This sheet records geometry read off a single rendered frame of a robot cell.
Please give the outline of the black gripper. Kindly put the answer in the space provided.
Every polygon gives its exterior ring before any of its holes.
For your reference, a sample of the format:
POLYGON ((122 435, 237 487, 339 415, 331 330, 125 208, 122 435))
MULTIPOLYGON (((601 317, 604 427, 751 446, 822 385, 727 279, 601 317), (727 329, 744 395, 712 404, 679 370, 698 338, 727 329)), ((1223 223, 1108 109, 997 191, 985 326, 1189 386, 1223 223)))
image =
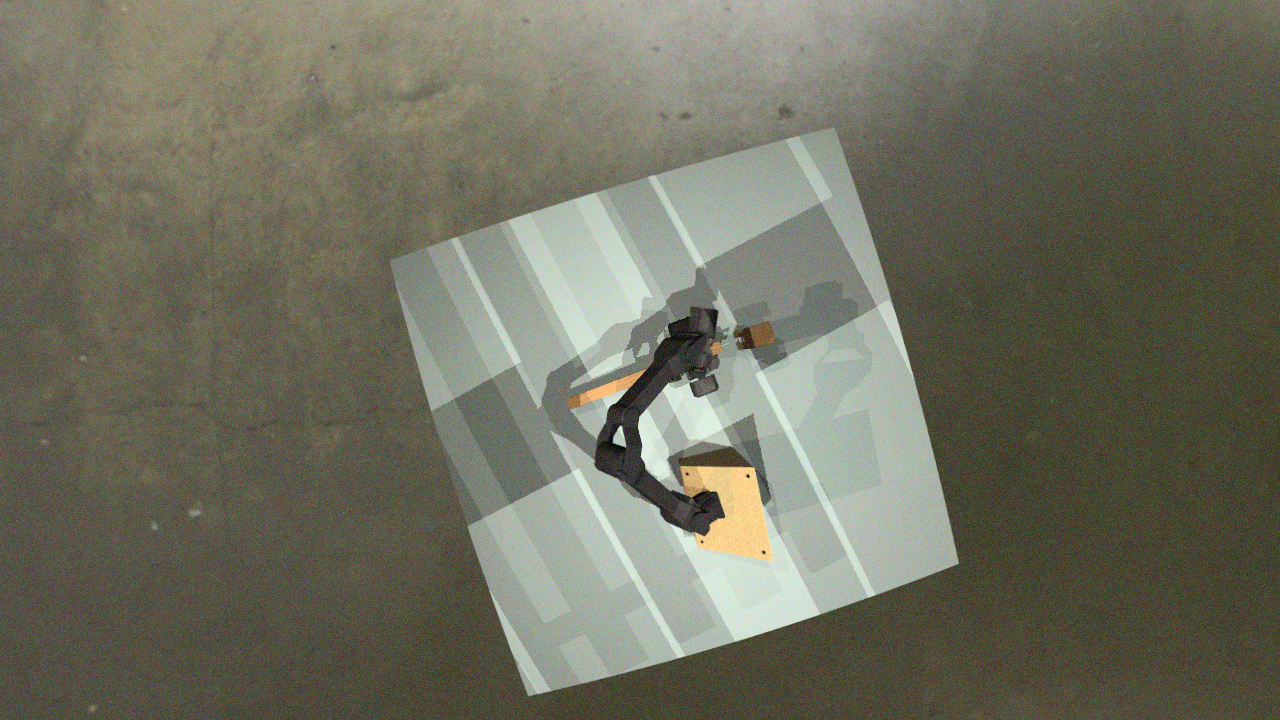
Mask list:
MULTIPOLYGON (((669 325, 668 325, 669 334, 672 336, 672 334, 675 334, 678 331, 689 332, 689 322, 690 322, 690 316, 685 316, 684 319, 680 319, 678 322, 669 323, 669 325)), ((689 377, 689 372, 685 372, 685 374, 687 375, 689 380, 696 379, 694 377, 689 377)), ((710 374, 710 366, 707 368, 707 374, 710 374)), ((716 375, 714 374, 708 375, 705 379, 695 380, 695 382, 691 382, 689 384, 690 384, 690 387, 692 389, 692 395, 695 397, 698 397, 698 398, 701 397, 701 396, 705 396, 705 395, 710 395, 710 393, 716 392, 717 389, 719 389, 719 386, 718 386, 718 382, 716 380, 716 375)))

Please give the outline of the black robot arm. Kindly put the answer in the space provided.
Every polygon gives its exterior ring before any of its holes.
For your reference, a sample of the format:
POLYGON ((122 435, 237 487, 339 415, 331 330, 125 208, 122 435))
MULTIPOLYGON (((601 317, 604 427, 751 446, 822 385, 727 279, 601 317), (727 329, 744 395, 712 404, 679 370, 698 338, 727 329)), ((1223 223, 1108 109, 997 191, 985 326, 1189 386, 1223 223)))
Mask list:
POLYGON ((594 466, 596 470, 625 480, 658 509, 673 527, 705 537, 710 523, 724 518, 717 492, 700 492, 689 497, 669 491, 645 469, 643 442, 637 430, 639 416, 660 395, 668 383, 689 377, 705 379, 713 361, 710 338, 716 340, 719 310, 691 307, 689 332, 678 331, 663 340, 654 361, 628 391, 608 409, 605 425, 596 438, 594 466), (690 369, 690 370, 689 370, 690 369), (622 427, 626 448, 613 445, 614 433, 622 427))

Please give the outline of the wooden post with slot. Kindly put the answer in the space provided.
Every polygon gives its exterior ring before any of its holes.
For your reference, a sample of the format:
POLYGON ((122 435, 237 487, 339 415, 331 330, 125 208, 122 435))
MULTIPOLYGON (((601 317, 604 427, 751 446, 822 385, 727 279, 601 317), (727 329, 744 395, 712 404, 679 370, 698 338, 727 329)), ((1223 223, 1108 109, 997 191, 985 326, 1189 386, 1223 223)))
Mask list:
POLYGON ((733 331, 733 338, 739 338, 740 343, 736 343, 739 350, 756 348, 774 342, 774 334, 769 320, 742 328, 740 331, 733 331))

